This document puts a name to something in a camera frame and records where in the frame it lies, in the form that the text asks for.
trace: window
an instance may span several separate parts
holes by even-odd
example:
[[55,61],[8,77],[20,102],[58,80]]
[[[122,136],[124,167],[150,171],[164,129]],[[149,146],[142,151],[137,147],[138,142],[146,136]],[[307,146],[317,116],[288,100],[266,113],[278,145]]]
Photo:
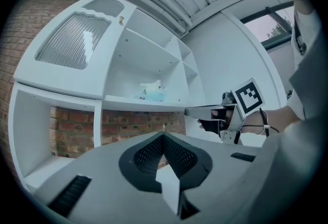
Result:
[[250,15],[241,22],[269,51],[291,40],[294,26],[294,2],[266,7],[265,10]]

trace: brick wall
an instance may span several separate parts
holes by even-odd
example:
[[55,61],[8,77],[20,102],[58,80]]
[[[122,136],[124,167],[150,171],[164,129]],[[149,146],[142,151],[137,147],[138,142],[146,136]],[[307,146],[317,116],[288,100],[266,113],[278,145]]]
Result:
[[[8,140],[8,109],[13,74],[28,45],[56,15],[78,0],[20,0],[0,34],[0,147],[16,176]],[[92,114],[51,111],[50,138],[54,154],[77,157],[93,147]],[[140,133],[158,131],[167,123],[171,132],[185,133],[183,115],[176,113],[104,112],[104,143],[122,141]]]

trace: person's arm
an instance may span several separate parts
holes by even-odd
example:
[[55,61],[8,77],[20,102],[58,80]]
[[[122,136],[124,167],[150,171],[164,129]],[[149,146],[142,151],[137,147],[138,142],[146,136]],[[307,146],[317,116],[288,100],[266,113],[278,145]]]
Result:
[[[287,126],[300,119],[295,115],[294,111],[289,107],[285,106],[277,110],[265,110],[265,113],[268,115],[268,125],[276,128],[279,132],[285,130]],[[263,119],[259,111],[251,114],[246,117],[244,121],[245,125],[263,125]],[[243,127],[241,133],[254,133],[259,134],[263,131],[263,128],[260,127]],[[275,130],[269,129],[269,133],[276,133]]]

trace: sleeve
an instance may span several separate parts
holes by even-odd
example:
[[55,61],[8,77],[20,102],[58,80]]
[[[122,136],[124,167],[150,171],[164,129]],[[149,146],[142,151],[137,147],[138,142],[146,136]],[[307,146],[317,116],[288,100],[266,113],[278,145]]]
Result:
[[295,115],[300,120],[305,120],[303,105],[295,91],[293,91],[292,96],[288,99],[287,106],[289,106],[294,111]]

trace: tree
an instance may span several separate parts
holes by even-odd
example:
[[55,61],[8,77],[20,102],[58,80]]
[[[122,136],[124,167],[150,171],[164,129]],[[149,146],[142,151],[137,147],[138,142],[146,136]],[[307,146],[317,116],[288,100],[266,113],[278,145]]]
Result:
[[[292,27],[292,22],[290,20],[288,20],[286,17],[284,17],[284,20]],[[285,33],[285,30],[277,23],[277,25],[272,28],[271,33],[267,33],[266,35],[268,36],[268,38],[272,38],[275,37],[277,35],[280,35],[282,33]]]

